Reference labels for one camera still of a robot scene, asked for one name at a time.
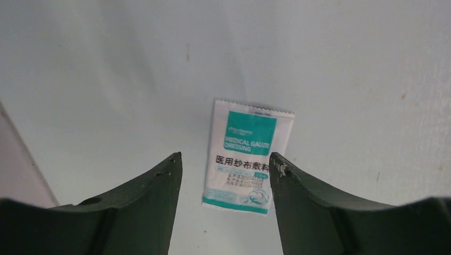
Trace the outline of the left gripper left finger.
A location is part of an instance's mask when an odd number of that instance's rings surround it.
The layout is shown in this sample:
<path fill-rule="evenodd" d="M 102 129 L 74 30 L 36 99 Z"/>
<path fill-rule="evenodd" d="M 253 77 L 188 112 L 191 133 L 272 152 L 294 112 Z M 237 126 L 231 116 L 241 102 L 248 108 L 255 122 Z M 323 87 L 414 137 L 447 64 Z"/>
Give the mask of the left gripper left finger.
<path fill-rule="evenodd" d="M 167 254 L 182 155 L 77 205 L 1 200 L 1 254 Z"/>

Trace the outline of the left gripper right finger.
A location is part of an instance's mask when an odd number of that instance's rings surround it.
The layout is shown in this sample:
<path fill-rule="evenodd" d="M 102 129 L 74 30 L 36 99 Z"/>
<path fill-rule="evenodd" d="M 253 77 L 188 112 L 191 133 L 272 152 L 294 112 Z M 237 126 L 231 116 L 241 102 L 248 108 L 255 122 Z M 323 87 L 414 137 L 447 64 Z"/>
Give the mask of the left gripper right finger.
<path fill-rule="evenodd" d="M 277 152 L 269 169 L 284 254 L 450 254 L 450 198 L 401 206 L 363 199 Z"/>

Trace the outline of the white teal packet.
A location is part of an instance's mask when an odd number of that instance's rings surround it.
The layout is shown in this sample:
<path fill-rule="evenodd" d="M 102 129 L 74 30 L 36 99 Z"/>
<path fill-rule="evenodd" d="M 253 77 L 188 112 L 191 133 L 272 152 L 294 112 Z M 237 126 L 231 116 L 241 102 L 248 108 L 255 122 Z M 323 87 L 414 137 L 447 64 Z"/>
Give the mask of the white teal packet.
<path fill-rule="evenodd" d="M 294 119 L 285 109 L 215 98 L 202 204 L 267 215 L 270 155 L 285 152 Z"/>

